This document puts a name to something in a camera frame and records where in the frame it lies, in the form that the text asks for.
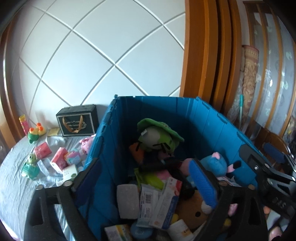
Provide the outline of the pink pig plush toy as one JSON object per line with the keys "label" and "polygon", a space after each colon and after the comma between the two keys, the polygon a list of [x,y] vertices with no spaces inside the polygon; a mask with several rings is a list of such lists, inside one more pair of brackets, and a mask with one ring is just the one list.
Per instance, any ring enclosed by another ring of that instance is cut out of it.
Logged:
{"label": "pink pig plush toy", "polygon": [[93,144],[93,141],[94,141],[94,138],[95,138],[95,134],[94,135],[91,135],[89,137],[86,137],[84,139],[81,139],[79,141],[79,143],[81,144],[81,152],[85,155],[88,155],[90,149],[91,149],[91,146]]}

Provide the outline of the green one-eyed monster plush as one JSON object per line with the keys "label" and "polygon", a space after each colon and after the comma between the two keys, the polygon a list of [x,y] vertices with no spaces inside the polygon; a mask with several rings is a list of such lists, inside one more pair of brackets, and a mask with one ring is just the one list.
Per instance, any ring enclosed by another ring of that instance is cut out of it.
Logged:
{"label": "green one-eyed monster plush", "polygon": [[30,153],[27,157],[27,164],[29,165],[35,165],[37,163],[37,157],[34,153]]}

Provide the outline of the foot cream medicine box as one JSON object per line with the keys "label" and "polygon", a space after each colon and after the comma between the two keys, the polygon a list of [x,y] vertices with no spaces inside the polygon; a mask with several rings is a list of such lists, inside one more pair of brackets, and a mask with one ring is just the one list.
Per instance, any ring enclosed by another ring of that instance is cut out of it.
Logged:
{"label": "foot cream medicine box", "polygon": [[151,227],[167,230],[178,203],[182,182],[169,177],[149,221]]}

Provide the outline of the white pill bottle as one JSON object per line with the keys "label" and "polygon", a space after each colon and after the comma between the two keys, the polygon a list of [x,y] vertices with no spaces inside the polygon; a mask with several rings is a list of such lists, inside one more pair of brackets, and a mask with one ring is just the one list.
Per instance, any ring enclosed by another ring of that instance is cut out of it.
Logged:
{"label": "white pill bottle", "polygon": [[194,238],[193,233],[182,219],[170,225],[167,232],[173,241],[189,241]]}

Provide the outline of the yellow sponge block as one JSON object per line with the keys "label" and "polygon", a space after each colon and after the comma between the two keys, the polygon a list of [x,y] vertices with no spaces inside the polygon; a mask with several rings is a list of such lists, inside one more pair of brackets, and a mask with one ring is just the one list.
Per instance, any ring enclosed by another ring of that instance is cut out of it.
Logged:
{"label": "yellow sponge block", "polygon": [[52,128],[48,131],[47,136],[57,136],[60,133],[60,128]]}

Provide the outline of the white green small box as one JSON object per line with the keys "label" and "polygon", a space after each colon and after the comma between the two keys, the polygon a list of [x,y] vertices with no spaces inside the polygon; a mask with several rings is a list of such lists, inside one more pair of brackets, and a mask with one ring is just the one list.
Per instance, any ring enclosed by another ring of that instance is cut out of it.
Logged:
{"label": "white green small box", "polygon": [[78,175],[78,169],[75,164],[67,166],[63,170],[63,181],[73,180]]}

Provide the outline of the brown bear plush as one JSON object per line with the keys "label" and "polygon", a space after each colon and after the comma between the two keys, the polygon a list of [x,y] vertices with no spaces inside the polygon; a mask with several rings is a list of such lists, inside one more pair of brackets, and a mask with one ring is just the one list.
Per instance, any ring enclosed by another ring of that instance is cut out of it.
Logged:
{"label": "brown bear plush", "polygon": [[190,229],[201,226],[212,211],[213,208],[205,203],[198,190],[189,200],[181,201],[176,208],[179,219]]}

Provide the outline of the green yellow duck plush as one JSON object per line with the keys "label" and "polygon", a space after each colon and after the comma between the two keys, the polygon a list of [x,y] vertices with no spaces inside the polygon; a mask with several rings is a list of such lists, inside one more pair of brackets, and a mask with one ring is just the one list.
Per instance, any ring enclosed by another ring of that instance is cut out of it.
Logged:
{"label": "green yellow duck plush", "polygon": [[32,144],[36,142],[40,136],[43,136],[47,133],[47,130],[42,126],[41,123],[37,123],[35,128],[29,128],[28,132],[28,140],[29,143]]}

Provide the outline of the blue round plush toy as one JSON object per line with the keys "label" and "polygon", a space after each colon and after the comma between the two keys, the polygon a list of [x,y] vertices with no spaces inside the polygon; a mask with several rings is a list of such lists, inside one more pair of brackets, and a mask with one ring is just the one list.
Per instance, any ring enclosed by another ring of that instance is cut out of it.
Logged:
{"label": "blue round plush toy", "polygon": [[211,172],[215,177],[222,177],[227,173],[227,163],[219,152],[204,157],[200,163],[205,170]]}

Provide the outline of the pink green tissue pack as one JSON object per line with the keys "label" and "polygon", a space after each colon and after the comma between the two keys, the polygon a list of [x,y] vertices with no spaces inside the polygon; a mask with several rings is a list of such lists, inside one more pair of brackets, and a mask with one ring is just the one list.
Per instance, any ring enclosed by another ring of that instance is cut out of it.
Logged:
{"label": "pink green tissue pack", "polygon": [[137,183],[139,187],[142,184],[145,184],[150,185],[159,190],[163,190],[167,179],[171,177],[170,173],[167,170],[143,174],[140,173],[138,169],[134,169],[134,174],[137,178]]}

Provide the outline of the red pink tissue pack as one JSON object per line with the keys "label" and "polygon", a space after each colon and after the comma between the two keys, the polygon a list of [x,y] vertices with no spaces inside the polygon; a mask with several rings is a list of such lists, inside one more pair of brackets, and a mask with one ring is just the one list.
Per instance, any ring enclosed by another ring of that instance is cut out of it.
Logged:
{"label": "red pink tissue pack", "polygon": [[46,156],[48,156],[51,153],[52,151],[46,142],[43,142],[42,144],[34,148],[34,154],[36,155],[36,158],[38,160],[44,159]]}

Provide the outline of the pink yellow candy tube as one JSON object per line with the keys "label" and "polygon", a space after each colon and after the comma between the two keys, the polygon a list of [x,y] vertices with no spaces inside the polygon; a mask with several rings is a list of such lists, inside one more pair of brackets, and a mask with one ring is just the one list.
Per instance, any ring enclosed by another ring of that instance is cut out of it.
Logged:
{"label": "pink yellow candy tube", "polygon": [[26,116],[23,114],[22,116],[20,116],[19,118],[20,124],[22,126],[23,132],[25,133],[25,135],[27,136],[29,133],[29,124],[27,122]]}

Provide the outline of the wooden chair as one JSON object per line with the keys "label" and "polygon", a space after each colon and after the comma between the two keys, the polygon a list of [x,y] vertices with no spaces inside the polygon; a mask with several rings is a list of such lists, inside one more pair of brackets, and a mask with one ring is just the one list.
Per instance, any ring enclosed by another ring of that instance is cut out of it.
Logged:
{"label": "wooden chair", "polygon": [[263,149],[263,145],[266,143],[273,145],[284,154],[291,154],[288,145],[280,136],[270,132],[267,128],[261,128],[257,137],[254,139],[254,145],[269,161],[274,162],[275,160]]}

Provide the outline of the white barcode sachet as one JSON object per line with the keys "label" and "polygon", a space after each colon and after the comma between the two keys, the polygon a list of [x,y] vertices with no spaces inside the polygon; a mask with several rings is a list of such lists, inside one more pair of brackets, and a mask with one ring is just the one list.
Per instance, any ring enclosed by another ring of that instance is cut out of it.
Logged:
{"label": "white barcode sachet", "polygon": [[150,227],[149,222],[153,216],[154,209],[158,203],[161,190],[151,185],[142,184],[139,203],[139,216],[136,226]]}

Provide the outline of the pink tissue pack on table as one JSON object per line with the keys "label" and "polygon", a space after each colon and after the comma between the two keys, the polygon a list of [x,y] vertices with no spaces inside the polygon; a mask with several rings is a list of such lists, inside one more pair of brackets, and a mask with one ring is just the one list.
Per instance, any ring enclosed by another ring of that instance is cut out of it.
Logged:
{"label": "pink tissue pack on table", "polygon": [[50,161],[50,165],[57,173],[63,174],[63,170],[69,166],[65,159],[67,154],[68,151],[64,147],[60,147]]}

